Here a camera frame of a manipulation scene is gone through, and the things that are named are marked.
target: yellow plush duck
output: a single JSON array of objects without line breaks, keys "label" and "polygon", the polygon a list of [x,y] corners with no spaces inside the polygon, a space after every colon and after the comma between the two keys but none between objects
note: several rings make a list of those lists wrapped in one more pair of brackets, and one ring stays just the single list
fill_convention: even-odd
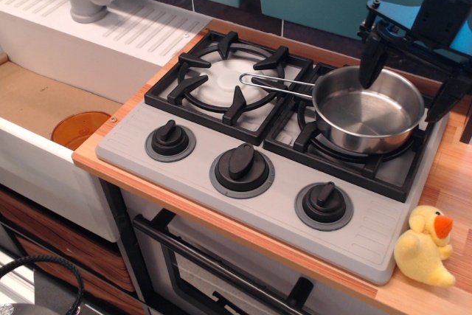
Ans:
[{"label": "yellow plush duck", "polygon": [[452,219],[435,207],[419,206],[412,210],[410,229],[395,244],[398,268],[413,280],[439,287],[451,287],[456,278],[445,269],[443,260],[452,254],[449,243]]}]

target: wood grain cabinet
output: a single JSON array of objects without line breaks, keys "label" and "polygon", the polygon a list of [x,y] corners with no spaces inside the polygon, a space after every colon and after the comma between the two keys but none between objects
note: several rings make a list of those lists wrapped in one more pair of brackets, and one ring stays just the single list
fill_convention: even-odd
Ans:
[{"label": "wood grain cabinet", "polygon": [[[135,288],[116,244],[88,234],[1,185],[0,214],[26,254],[58,255],[72,261],[83,276],[87,293],[127,314],[145,314],[133,298]],[[74,275],[62,266],[39,263],[38,267],[77,286]]]}]

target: burner grate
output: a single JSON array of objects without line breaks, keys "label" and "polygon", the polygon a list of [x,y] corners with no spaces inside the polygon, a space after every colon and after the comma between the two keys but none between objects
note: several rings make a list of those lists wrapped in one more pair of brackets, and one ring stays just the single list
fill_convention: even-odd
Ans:
[{"label": "burner grate", "polygon": [[[310,73],[313,61],[291,55],[287,47],[271,49],[241,40],[236,32],[224,35],[210,31],[188,53],[182,54],[178,63],[145,94],[145,103],[148,105],[259,145],[288,98],[284,94],[266,92],[259,100],[248,103],[241,87],[235,85],[229,105],[205,102],[195,95],[195,91],[205,83],[208,85],[211,77],[199,75],[196,69],[212,67],[215,63],[204,59],[205,55],[212,53],[219,54],[219,61],[226,61],[235,53],[253,55],[257,58],[252,67],[255,71],[270,69],[279,77],[286,76],[287,68],[295,68],[296,75],[291,79],[298,81],[303,81]],[[252,112],[254,116],[262,112],[262,118],[249,129],[240,121],[244,121],[245,115],[251,115]]]},{"label": "burner grate", "polygon": [[[333,67],[318,64],[310,82],[315,83],[320,75],[332,69]],[[356,154],[331,145],[321,135],[315,120],[306,122],[305,112],[310,106],[313,105],[303,99],[292,98],[265,138],[264,148],[388,198],[404,202],[417,174],[434,123],[429,123],[425,129],[417,127],[403,146],[390,153]],[[280,136],[284,134],[285,127],[292,122],[291,120],[295,120],[299,132],[293,143],[283,142]],[[400,181],[390,181],[386,177],[389,175],[386,173],[389,168],[401,169],[404,177]]]}]

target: orange bowl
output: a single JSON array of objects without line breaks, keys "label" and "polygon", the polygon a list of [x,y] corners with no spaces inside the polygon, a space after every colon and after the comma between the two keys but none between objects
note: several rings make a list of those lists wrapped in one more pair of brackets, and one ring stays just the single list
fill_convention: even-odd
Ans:
[{"label": "orange bowl", "polygon": [[109,118],[109,114],[99,111],[73,114],[55,126],[51,140],[75,150]]}]

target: orange duck beak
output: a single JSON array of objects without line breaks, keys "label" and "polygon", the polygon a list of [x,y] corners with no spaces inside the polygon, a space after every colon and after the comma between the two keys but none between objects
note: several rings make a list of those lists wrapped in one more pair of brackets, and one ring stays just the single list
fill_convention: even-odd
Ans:
[{"label": "orange duck beak", "polygon": [[434,231],[439,239],[447,238],[452,230],[453,220],[444,215],[438,215],[434,219]]}]

